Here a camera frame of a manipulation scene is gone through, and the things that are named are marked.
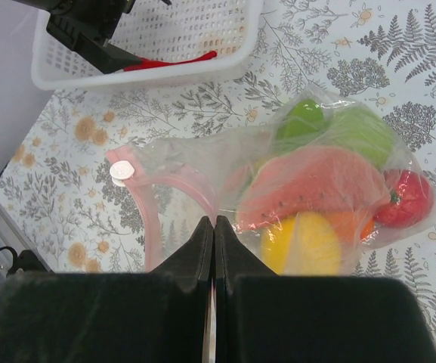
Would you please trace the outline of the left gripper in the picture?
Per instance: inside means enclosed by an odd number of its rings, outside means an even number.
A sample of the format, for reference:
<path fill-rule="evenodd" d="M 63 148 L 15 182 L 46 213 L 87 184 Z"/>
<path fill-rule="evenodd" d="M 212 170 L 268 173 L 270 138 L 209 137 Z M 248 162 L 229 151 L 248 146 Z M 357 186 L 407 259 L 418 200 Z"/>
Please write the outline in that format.
<path fill-rule="evenodd" d="M 135 0 L 20 0 L 21 4 L 50 14 L 47 33 L 77 53 L 103 74 L 142 64 L 142 59 L 114 45 L 113 37 L 123 14 Z"/>

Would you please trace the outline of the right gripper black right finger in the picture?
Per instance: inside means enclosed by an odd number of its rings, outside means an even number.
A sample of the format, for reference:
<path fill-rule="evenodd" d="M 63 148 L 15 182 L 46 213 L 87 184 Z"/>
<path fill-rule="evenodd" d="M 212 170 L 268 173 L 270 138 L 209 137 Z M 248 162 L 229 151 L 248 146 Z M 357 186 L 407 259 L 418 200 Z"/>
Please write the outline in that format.
<path fill-rule="evenodd" d="M 214 253 L 218 362 L 436 362 L 398 280 L 276 275 L 223 216 Z"/>

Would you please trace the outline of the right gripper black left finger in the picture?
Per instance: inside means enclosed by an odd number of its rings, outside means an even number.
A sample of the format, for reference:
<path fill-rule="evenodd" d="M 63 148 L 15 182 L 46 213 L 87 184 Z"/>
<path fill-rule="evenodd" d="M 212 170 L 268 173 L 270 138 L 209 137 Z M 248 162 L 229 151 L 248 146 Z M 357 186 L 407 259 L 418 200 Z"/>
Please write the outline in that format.
<path fill-rule="evenodd" d="M 15 275 L 0 286 L 0 362 L 207 362 L 214 229 L 148 273 Z"/>

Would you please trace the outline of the red chili pepper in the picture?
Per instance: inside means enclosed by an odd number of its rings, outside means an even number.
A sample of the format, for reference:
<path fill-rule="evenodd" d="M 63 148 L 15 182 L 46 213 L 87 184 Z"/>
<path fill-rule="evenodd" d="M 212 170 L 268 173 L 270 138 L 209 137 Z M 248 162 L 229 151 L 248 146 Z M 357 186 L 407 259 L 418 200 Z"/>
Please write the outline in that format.
<path fill-rule="evenodd" d="M 163 60 L 151 60 L 151 59 L 141 58 L 136 64 L 122 68 L 122 71 L 123 72 L 130 72 L 130 71 L 136 71 L 136 70 L 146 70 L 146 69 L 155 69 L 155 68 L 160 68 L 160 67 L 170 67 L 170 66 L 181 65 L 181 64 L 191 64 L 191 63 L 196 63 L 196 62 L 200 62 L 200 61 L 209 61 L 211 59 L 216 58 L 217 56 L 218 56 L 217 51 L 209 51 L 200 57 L 196 57 L 194 59 L 189 59 L 189 60 L 183 60 L 183 61 L 179 61 L 179 62 L 165 62 Z"/>

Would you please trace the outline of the yellow lemon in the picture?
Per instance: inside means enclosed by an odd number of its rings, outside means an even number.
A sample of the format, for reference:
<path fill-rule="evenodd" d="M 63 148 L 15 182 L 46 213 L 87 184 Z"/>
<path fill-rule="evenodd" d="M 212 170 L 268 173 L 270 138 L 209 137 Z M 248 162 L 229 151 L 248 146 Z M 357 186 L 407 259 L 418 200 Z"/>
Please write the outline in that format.
<path fill-rule="evenodd" d="M 261 260 L 279 275 L 337 275 L 342 248 L 324 216 L 303 212 L 263 230 Z"/>

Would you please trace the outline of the orange fruit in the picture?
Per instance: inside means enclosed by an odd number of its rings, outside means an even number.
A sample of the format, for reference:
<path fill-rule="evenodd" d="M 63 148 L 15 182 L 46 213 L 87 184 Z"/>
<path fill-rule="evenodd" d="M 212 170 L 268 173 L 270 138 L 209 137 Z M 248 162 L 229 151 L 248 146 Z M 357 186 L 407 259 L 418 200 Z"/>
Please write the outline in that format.
<path fill-rule="evenodd" d="M 366 240 L 374 231 L 373 219 L 368 219 L 363 213 L 333 212 L 328 213 L 326 218 L 344 243 Z"/>

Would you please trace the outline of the watermelon slice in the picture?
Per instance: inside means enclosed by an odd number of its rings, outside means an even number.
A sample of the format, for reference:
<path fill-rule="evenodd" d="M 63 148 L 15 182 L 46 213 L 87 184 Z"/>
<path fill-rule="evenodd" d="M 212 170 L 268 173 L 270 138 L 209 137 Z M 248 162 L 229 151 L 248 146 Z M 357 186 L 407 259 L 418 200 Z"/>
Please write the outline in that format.
<path fill-rule="evenodd" d="M 373 212 L 389 201 L 385 178 L 368 160 L 336 146 L 309 145 L 267 161 L 240 198 L 245 230 L 299 212 Z"/>

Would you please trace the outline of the clear zip top bag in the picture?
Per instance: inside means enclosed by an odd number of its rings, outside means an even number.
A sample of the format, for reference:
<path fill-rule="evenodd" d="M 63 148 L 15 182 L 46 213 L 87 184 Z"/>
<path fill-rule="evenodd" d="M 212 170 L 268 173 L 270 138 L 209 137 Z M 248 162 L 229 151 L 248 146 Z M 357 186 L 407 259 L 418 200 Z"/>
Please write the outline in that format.
<path fill-rule="evenodd" d="M 309 86 L 270 122 L 107 153 L 144 225 L 144 265 L 164 260 L 156 190 L 212 224 L 226 217 L 279 275 L 345 275 L 364 250 L 426 229 L 436 187 L 407 143 L 368 106 Z"/>

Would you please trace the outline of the red apple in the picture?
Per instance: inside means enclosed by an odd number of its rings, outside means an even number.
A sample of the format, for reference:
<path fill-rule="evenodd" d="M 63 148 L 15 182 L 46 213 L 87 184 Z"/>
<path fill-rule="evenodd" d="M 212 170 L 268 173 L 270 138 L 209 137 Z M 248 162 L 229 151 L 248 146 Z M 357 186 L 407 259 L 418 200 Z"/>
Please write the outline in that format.
<path fill-rule="evenodd" d="M 384 177 L 390 189 L 390 201 L 373 216 L 376 223 L 387 228 L 409 228 L 430 214 L 434 190 L 423 174 L 392 169 Z"/>

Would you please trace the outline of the green apple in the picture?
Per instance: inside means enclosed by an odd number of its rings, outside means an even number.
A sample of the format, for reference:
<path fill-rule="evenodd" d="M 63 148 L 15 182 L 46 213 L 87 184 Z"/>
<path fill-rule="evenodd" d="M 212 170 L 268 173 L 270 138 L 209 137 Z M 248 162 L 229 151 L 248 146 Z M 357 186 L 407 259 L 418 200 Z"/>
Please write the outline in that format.
<path fill-rule="evenodd" d="M 335 110 L 327 130 L 313 144 L 343 147 L 382 169 L 392 154 L 395 132 L 365 106 Z"/>

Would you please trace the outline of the green starfruit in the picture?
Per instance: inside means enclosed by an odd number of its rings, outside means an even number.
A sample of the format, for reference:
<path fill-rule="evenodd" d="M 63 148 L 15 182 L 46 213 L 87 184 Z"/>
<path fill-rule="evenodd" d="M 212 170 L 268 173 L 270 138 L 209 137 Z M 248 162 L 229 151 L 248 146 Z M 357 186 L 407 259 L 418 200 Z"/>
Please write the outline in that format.
<path fill-rule="evenodd" d="M 298 102 L 287 113 L 275 138 L 282 141 L 321 132 L 325 128 L 326 119 L 320 105 L 309 98 Z"/>

